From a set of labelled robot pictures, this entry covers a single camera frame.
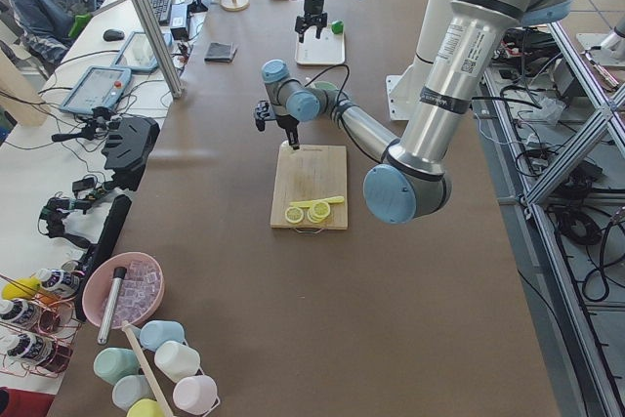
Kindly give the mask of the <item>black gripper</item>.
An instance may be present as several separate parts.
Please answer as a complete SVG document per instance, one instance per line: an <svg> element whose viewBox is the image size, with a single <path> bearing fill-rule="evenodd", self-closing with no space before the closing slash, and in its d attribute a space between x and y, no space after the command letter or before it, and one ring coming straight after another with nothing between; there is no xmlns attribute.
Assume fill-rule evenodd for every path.
<svg viewBox="0 0 625 417"><path fill-rule="evenodd" d="M277 115L275 118L277 125L285 130L287 136L287 143L292 150L298 150L300 148L298 124L299 120L290 114Z"/></svg>
<svg viewBox="0 0 625 417"><path fill-rule="evenodd" d="M304 25L326 26L326 12L324 11L324 0L304 1Z"/></svg>

